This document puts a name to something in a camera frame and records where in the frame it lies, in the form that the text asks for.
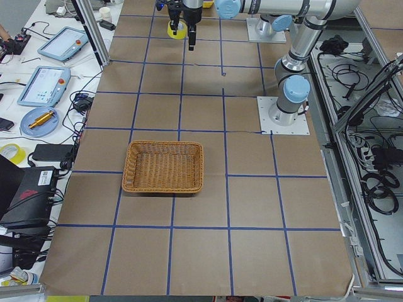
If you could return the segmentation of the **rear arm base plate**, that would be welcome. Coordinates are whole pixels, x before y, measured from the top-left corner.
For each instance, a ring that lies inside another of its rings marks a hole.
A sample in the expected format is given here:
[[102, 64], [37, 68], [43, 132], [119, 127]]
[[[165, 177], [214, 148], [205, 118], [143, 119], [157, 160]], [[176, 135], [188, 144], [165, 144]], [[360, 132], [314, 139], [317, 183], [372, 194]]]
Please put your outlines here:
[[279, 18], [248, 18], [246, 20], [248, 39], [255, 43], [286, 43], [285, 27]]

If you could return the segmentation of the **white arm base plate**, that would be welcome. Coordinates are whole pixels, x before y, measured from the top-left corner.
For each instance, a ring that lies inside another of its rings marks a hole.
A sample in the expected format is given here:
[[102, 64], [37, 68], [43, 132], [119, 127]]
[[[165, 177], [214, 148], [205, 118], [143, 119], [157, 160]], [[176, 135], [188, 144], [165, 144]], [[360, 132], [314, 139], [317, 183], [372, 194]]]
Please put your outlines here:
[[277, 97], [258, 96], [259, 123], [262, 134], [310, 135], [304, 107], [296, 113], [284, 113], [277, 107]]

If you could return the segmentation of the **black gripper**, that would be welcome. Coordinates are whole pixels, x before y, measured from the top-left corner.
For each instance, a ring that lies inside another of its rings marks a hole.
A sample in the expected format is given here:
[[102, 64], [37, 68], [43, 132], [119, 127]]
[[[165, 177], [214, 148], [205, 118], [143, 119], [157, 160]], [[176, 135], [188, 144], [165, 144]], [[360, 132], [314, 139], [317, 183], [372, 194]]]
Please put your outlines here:
[[194, 51], [196, 45], [196, 24], [202, 19], [202, 0], [168, 1], [167, 9], [170, 17], [170, 29], [177, 31], [180, 14], [188, 25], [188, 50]]

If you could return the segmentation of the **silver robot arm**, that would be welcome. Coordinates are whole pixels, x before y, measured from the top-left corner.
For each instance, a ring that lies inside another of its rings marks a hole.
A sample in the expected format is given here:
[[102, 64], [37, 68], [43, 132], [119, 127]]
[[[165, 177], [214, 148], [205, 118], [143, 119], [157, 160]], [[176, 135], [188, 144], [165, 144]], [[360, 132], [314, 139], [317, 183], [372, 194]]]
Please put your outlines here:
[[270, 119], [280, 126], [292, 125], [298, 110], [307, 100], [309, 81], [302, 76], [305, 63], [328, 20], [340, 19], [353, 12], [359, 1], [216, 1], [215, 9], [223, 19], [239, 13], [302, 16], [304, 21], [288, 53], [275, 65], [279, 97], [268, 110]]
[[[167, 33], [171, 38], [188, 38], [188, 50], [193, 51], [196, 45], [196, 25], [202, 19], [204, 1], [156, 1], [158, 11], [166, 7], [169, 14]], [[241, 1], [215, 1], [216, 11], [223, 19], [231, 19], [238, 15], [243, 8]], [[252, 33], [260, 41], [263, 38], [273, 38], [279, 32], [286, 30], [292, 23], [290, 15], [262, 14], [258, 19], [247, 19]]]

